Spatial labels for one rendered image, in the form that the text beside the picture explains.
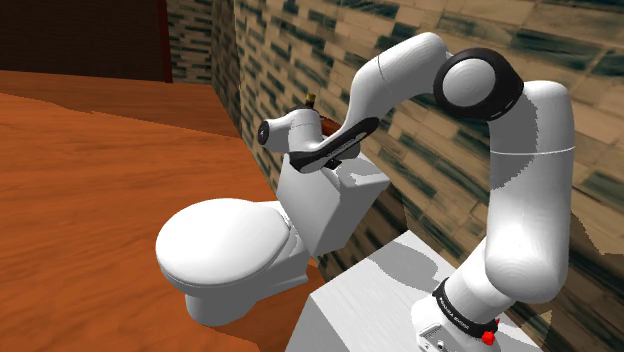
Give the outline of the reddish brown round dish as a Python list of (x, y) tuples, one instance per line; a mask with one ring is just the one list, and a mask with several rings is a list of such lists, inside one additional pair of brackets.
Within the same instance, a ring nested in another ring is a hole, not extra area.
[(341, 128), (340, 124), (338, 124), (337, 122), (325, 116), (320, 117), (320, 123), (321, 123), (322, 135), (326, 137), (331, 136), (333, 133), (335, 133)]

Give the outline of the white toilet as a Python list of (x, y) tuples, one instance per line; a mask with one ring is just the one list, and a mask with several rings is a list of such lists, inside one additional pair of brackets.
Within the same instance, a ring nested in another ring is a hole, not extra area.
[(180, 210), (157, 236), (158, 264), (193, 320), (229, 324), (305, 283), (309, 260), (343, 248), (389, 183), (364, 154), (309, 174), (285, 156), (276, 200), (218, 198)]

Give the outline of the light grey robot stand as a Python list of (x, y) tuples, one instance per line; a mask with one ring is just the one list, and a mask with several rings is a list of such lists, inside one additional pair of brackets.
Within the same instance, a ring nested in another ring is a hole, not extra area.
[(285, 352), (468, 352), (412, 306), (452, 267), (408, 231), (309, 295)]

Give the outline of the dark brown door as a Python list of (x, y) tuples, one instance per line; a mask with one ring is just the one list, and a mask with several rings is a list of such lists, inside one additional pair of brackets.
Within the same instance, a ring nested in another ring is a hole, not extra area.
[(166, 0), (0, 0), (0, 70), (170, 83)]

